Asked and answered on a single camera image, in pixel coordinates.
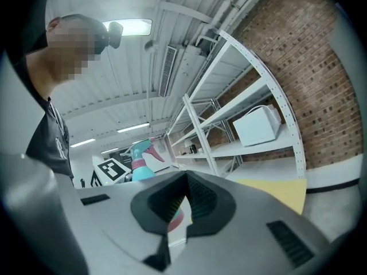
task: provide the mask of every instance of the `white logo on shirt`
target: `white logo on shirt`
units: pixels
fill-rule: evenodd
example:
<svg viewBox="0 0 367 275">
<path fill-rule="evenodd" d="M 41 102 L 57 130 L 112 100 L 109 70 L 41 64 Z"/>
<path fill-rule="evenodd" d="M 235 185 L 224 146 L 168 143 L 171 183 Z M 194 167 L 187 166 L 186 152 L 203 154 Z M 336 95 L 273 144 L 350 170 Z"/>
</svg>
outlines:
<svg viewBox="0 0 367 275">
<path fill-rule="evenodd" d="M 63 151 L 63 145 L 61 144 L 60 139 L 58 137 L 56 137 L 55 140 L 56 140 L 56 146 L 57 146 L 58 152 L 60 153 L 60 157 L 62 159 L 67 159 L 65 157 L 65 154 L 64 154 L 64 151 Z"/>
</svg>

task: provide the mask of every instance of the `man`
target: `man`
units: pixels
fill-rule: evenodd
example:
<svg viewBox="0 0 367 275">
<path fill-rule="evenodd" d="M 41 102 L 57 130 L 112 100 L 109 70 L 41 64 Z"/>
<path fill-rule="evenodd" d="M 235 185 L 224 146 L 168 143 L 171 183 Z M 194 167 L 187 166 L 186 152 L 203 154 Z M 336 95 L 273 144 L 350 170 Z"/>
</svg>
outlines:
<svg viewBox="0 0 367 275">
<path fill-rule="evenodd" d="M 69 132 L 51 103 L 51 93 L 87 67 L 88 60 L 111 45 L 120 44 L 122 26 L 107 31 L 99 21 L 80 14 L 53 19 L 46 30 L 46 46 L 27 54 L 14 68 L 45 115 L 38 125 L 26 154 L 42 161 L 55 173 L 73 179 L 69 160 Z"/>
</svg>

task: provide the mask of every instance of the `black shirt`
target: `black shirt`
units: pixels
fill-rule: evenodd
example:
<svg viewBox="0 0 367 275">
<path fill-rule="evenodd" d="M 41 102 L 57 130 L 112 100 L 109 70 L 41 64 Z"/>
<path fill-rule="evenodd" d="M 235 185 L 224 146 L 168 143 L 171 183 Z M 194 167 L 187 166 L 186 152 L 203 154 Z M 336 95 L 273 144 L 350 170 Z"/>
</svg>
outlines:
<svg viewBox="0 0 367 275">
<path fill-rule="evenodd" d="M 14 69 L 28 92 L 45 111 L 29 143 L 27 156 L 45 163 L 53 172 L 67 175 L 72 180 L 74 176 L 69 160 L 69 131 L 65 121 L 51 104 L 51 99 L 46 101 L 36 91 L 30 80 L 25 58 L 17 62 Z"/>
</svg>

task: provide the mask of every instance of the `yellow board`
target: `yellow board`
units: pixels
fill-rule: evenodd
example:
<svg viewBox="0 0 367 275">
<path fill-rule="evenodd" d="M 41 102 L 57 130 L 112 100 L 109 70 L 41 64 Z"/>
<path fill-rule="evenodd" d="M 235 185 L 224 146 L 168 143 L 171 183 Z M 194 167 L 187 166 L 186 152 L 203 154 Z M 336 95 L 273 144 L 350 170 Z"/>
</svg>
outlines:
<svg viewBox="0 0 367 275">
<path fill-rule="evenodd" d="M 237 179 L 235 182 L 251 186 L 271 194 L 289 208 L 302 214 L 304 200 L 306 198 L 306 178 L 294 180 L 267 181 L 254 179 Z"/>
</svg>

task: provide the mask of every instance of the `air vent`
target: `air vent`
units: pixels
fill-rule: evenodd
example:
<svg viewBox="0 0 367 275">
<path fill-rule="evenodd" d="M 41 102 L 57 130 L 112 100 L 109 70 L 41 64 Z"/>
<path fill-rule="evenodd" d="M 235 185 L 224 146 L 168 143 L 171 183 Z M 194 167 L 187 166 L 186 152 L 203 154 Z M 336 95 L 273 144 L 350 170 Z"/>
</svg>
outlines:
<svg viewBox="0 0 367 275">
<path fill-rule="evenodd" d="M 167 88 L 170 81 L 173 62 L 176 57 L 177 49 L 171 46 L 167 46 L 165 61 L 162 68 L 161 86 L 159 87 L 159 96 L 165 97 L 167 94 Z"/>
<path fill-rule="evenodd" d="M 267 226 L 295 268 L 313 258 L 308 247 L 283 221 L 274 221 Z"/>
</svg>

